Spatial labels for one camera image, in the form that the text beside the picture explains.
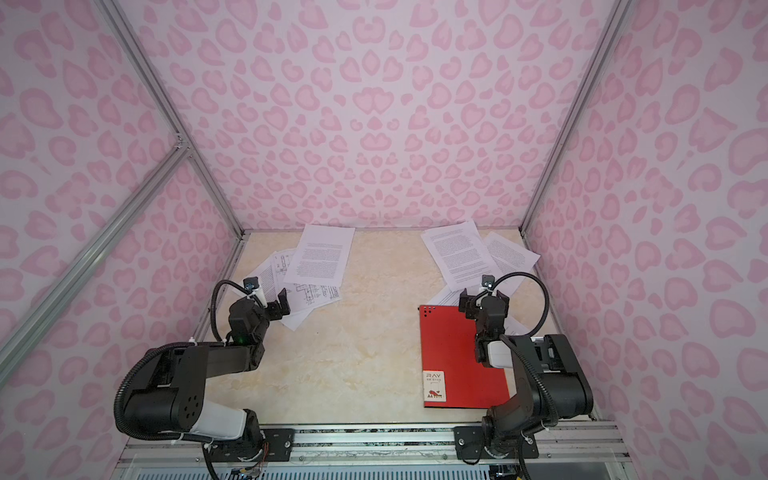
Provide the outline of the technical drawing sheet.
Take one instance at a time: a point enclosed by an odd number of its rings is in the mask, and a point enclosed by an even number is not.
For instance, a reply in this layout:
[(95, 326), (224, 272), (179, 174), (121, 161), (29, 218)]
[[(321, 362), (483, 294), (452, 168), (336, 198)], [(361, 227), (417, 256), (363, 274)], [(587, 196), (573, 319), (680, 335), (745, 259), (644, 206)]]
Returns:
[(338, 287), (289, 283), (285, 280), (294, 253), (294, 249), (286, 249), (274, 252), (270, 257), (276, 292), (285, 291), (284, 298), (290, 313), (298, 314), (339, 301), (341, 293)]

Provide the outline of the red and black folder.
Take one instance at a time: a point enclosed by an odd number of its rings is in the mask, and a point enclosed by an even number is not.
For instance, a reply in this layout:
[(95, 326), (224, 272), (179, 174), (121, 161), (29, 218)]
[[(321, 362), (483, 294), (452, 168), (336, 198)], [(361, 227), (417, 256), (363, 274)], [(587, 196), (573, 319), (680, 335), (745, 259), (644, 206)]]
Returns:
[(426, 408), (487, 409), (510, 398), (502, 369), (475, 358), (475, 324), (456, 306), (422, 305), (423, 401)]

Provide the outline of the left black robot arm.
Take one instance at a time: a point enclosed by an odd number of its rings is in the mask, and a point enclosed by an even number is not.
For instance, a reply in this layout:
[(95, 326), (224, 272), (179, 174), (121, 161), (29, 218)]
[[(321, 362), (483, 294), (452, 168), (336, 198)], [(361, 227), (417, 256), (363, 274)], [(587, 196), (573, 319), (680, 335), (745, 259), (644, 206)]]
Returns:
[(269, 326), (290, 313), (285, 289), (265, 305), (247, 295), (230, 306), (226, 340), (176, 342), (147, 351), (116, 392), (118, 431), (144, 441), (196, 442), (213, 462), (266, 460), (268, 440), (256, 413), (207, 400), (206, 384), (256, 370)]

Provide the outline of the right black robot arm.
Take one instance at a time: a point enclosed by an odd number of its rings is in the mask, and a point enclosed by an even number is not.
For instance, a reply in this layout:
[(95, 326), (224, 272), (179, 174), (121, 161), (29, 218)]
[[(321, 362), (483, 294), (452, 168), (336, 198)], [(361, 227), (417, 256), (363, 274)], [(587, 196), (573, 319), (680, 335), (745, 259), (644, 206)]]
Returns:
[(508, 334), (508, 306), (506, 296), (486, 292), (462, 291), (458, 300), (458, 311), (475, 323), (476, 362), (514, 374), (515, 393), (482, 419), (483, 450), (495, 458), (513, 453), (521, 459), (536, 433), (591, 413), (594, 395), (566, 336)]

